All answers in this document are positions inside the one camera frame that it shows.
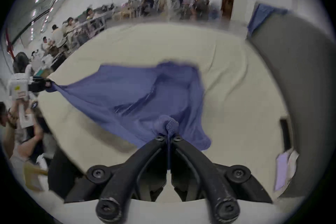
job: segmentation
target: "white shirt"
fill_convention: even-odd
[[[56,47],[60,48],[67,39],[63,36],[63,31],[60,28],[57,28],[51,34],[51,40],[55,41]]]

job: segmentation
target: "hand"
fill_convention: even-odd
[[[18,99],[15,100],[11,109],[10,109],[10,113],[14,118],[18,118],[19,117],[19,105],[23,104],[24,107],[26,108],[28,106],[28,101],[24,101],[22,99]]]

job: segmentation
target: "gray panel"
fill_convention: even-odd
[[[283,196],[308,195],[336,145],[335,44],[292,14],[271,15],[248,39],[279,85],[300,154],[296,174]]]

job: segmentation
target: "hanging blue cloth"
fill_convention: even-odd
[[[273,12],[286,14],[288,10],[283,8],[275,8],[263,3],[258,4],[250,19],[249,25],[247,26],[249,35],[251,35],[253,31],[257,29]]]
[[[73,84],[52,83],[48,92],[53,91],[137,147],[173,132],[199,150],[210,147],[201,126],[204,89],[196,67],[173,62],[148,68],[101,65]]]

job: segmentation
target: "door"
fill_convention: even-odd
[[[223,11],[222,16],[225,18],[231,19],[233,9],[233,0],[222,0],[222,8]]]

